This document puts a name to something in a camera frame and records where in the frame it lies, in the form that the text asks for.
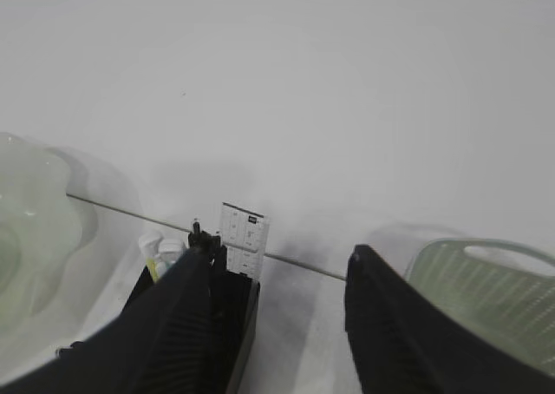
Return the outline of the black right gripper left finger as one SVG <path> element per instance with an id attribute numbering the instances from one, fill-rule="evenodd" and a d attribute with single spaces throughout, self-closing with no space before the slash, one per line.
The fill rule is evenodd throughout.
<path id="1" fill-rule="evenodd" d="M 3 393 L 207 393 L 209 263 L 188 251 L 115 320 Z"/>

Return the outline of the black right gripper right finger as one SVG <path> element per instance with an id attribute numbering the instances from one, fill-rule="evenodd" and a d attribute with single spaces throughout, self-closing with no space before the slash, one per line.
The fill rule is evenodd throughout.
<path id="1" fill-rule="evenodd" d="M 435 307 L 371 246 L 349 258 L 345 330 L 365 393 L 551 393 L 549 376 Z"/>

